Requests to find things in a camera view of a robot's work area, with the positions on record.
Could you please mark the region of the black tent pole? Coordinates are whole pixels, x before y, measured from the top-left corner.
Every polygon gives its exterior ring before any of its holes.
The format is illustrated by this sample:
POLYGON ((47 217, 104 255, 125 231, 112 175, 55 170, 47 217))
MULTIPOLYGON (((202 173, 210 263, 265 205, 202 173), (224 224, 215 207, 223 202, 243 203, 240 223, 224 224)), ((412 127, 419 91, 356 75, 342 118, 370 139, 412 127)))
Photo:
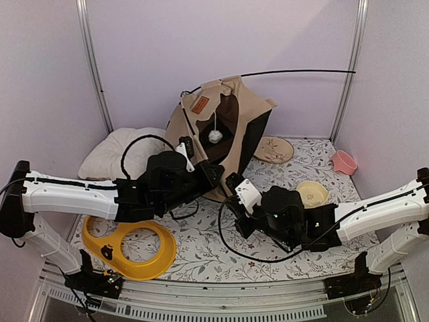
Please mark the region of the black tent pole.
MULTIPOLYGON (((261 76, 261 75, 269 75, 269 74, 290 74, 290 73, 338 73, 338 74, 356 74, 357 71, 355 70, 333 70, 333 69, 286 69, 286 70, 268 70, 268 71, 262 71, 262 72, 253 72, 253 73, 246 73, 241 74, 240 77, 252 77, 252 76, 261 76)), ((201 89, 202 85, 199 87, 196 87, 195 89, 191 91, 182 91, 180 96, 187 94, 193 94, 197 92, 197 90, 201 89)))
POLYGON ((192 157, 192 161, 194 164, 197 164, 203 160, 208 160, 208 157, 206 155, 206 152, 204 151, 204 148, 202 147, 202 144, 199 140, 199 132, 198 129, 195 127, 195 125, 191 122, 191 119, 188 116, 188 110, 186 108, 187 101, 195 101, 196 95, 192 94, 189 91, 182 91, 180 93, 180 104, 182 107, 182 112, 184 114, 184 118, 186 120, 186 125, 188 126, 188 129, 191 134, 192 139, 192 145, 194 148, 194 156, 192 157))

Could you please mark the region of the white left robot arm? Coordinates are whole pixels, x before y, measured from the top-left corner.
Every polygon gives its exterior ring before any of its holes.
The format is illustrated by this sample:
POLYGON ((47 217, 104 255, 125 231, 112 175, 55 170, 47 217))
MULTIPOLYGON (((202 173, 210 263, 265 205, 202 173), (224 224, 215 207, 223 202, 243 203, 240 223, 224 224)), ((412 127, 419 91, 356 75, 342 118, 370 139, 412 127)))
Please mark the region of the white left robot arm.
POLYGON ((174 151, 151 156, 137 179, 93 182, 40 174, 19 161, 1 189, 1 234, 21 239, 55 263, 85 291, 95 290, 99 275, 90 259, 66 242, 39 215, 57 212, 90 215, 118 223, 138 223, 163 217, 218 187, 224 167, 203 160, 189 166, 174 151))

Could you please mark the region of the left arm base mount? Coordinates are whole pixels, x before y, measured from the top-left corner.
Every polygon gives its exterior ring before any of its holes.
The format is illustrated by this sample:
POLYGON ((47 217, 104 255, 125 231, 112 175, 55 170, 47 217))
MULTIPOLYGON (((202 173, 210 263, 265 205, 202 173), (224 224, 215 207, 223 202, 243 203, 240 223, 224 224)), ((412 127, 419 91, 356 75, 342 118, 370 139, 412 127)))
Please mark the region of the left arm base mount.
POLYGON ((123 277, 113 270, 104 272, 94 270, 91 257, 84 250, 79 250, 82 264, 78 272, 66 274, 65 285, 82 291, 85 295, 93 294, 110 299, 118 299, 123 286, 123 277))

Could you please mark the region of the beige fabric pet tent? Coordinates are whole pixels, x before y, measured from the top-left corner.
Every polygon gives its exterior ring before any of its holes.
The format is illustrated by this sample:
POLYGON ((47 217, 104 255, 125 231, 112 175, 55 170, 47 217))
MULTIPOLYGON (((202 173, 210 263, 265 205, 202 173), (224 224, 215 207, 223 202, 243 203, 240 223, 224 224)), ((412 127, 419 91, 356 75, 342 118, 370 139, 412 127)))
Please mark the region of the beige fabric pet tent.
MULTIPOLYGON (((204 197, 224 201, 231 194, 225 184, 233 172, 243 174, 263 136, 272 110, 277 103, 263 99, 248 89, 240 76, 214 80, 202 85, 195 101, 187 101, 186 108, 191 122, 198 129, 198 136, 211 164, 220 164, 225 171, 220 185, 204 197), (223 138, 217 144, 208 140, 213 129, 213 113, 217 113, 217 129, 223 138)), ((179 103, 170 116, 166 139, 174 146, 182 136, 191 137, 179 103)))

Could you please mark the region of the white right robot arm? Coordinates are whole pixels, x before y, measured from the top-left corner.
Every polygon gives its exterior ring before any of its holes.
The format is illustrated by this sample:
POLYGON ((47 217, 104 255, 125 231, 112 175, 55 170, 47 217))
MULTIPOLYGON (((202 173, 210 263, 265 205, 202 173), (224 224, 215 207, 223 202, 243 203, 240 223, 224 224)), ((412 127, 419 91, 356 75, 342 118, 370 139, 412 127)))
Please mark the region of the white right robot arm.
POLYGON ((226 179, 232 196, 227 207, 236 215, 235 227, 248 238, 254 231, 270 237, 281 249, 296 256, 297 247, 324 252, 360 235, 396 226, 378 246, 363 254, 361 264, 347 276, 351 292, 361 292, 373 275, 383 274, 414 248, 428 241, 428 169, 417 171, 408 184, 370 199, 307 209, 298 191, 272 186, 259 192, 240 174, 226 179))

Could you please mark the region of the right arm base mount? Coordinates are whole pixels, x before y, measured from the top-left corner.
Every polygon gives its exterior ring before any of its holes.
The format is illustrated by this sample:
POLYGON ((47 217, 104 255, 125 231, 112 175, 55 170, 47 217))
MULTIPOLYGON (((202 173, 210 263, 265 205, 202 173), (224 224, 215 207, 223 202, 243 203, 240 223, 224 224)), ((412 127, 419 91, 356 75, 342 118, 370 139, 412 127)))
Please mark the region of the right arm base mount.
POLYGON ((367 252, 355 258, 354 272, 323 280, 328 299, 338 299, 381 287, 381 274, 371 274, 367 267, 367 252))

